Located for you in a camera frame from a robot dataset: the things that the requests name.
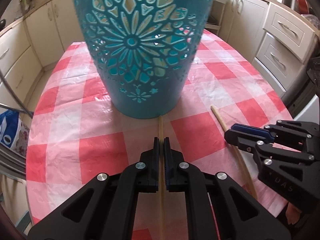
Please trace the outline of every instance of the triangular cutout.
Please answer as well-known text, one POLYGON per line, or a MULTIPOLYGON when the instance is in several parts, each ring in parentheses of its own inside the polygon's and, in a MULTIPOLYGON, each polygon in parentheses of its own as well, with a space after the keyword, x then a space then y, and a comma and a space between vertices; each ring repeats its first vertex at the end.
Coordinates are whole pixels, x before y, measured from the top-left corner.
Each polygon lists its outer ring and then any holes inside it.
POLYGON ((256 210, 255 207, 253 207, 236 189, 230 188, 229 192, 242 221, 247 221, 259 214, 258 210, 256 210))
POLYGON ((93 195, 94 190, 92 188, 88 189, 82 196, 75 200, 70 206, 68 206, 62 215, 69 218, 73 222, 80 222, 85 209, 87 208, 89 201, 93 195))
POLYGON ((295 177, 296 179, 302 181, 303 179, 303 172, 301 169, 287 167, 287 166, 280 166, 280 169, 285 171, 286 173, 290 174, 291 176, 295 177))

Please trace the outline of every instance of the plastic tablecloth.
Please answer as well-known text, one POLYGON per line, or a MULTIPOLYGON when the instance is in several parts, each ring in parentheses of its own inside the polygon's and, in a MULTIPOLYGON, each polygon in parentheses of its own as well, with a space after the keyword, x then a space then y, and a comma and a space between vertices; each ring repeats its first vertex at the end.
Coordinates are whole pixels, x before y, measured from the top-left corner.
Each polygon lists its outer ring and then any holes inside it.
MULTIPOLYGON (((223 130, 210 110, 215 105, 227 126, 263 127, 291 120, 284 104, 258 71, 236 50, 204 31, 177 106, 163 116, 164 136, 187 162, 203 172, 226 172, 246 185, 223 130)), ((138 120, 113 106, 84 42, 73 43, 49 78, 32 120, 27 150, 27 191, 37 223, 101 172, 120 173, 152 149, 158 119, 138 120)), ((286 200, 258 181, 249 153, 242 153, 259 202, 274 216, 286 200)), ((156 194, 140 194, 132 239, 159 239, 156 194)), ((183 193, 165 195, 166 239, 188 239, 183 193)))

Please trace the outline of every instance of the table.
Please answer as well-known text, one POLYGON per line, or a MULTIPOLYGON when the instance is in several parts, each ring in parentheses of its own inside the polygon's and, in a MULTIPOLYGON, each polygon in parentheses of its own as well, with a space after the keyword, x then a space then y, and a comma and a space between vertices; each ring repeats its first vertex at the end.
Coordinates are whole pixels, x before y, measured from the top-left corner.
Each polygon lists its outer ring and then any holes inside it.
MULTIPOLYGON (((226 172, 242 187, 236 160, 210 110, 214 104, 227 126, 263 127, 291 116, 271 86, 237 51, 208 31, 199 44, 177 106, 163 116, 164 136, 187 162, 203 172, 226 172)), ((64 53, 41 95, 27 151, 27 190, 35 222, 44 218, 98 173, 122 172, 152 149, 158 119, 138 120, 118 112, 84 42, 64 53)), ((259 202, 277 216, 286 200, 258 181, 257 167, 243 153, 259 202)), ((187 239, 183 193, 166 193, 166 237, 187 239)), ((157 195, 140 194, 132 239, 156 240, 157 195)))

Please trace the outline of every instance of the metal screw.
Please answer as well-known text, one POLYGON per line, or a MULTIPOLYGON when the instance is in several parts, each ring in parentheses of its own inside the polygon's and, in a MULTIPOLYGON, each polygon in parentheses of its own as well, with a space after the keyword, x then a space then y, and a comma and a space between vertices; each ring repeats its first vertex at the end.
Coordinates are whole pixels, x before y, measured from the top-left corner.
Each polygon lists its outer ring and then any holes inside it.
POLYGON ((219 173, 217 174, 217 177, 218 177, 218 179, 224 180, 224 179, 226 179, 228 176, 227 176, 224 172, 219 172, 219 173))
POLYGON ((185 163, 185 162, 179 163, 179 167, 182 169, 187 169, 189 168, 189 163, 185 163))
POLYGON ((98 176, 97 176, 97 179, 100 180, 100 181, 104 181, 108 178, 108 175, 105 174, 105 173, 100 173, 98 176))
POLYGON ((272 160, 271 159, 265 159, 264 161, 265 165, 271 165, 272 164, 272 160))
POLYGON ((144 169, 146 167, 146 164, 145 163, 137 163, 136 164, 136 168, 141 170, 141 169, 144 169))

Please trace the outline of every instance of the teal plastic basket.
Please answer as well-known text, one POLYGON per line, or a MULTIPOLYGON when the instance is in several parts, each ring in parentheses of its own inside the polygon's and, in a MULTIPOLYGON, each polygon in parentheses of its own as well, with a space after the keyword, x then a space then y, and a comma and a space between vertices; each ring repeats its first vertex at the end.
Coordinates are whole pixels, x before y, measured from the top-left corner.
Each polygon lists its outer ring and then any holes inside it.
POLYGON ((115 107, 140 119, 177 104, 212 0, 74 0, 115 107))

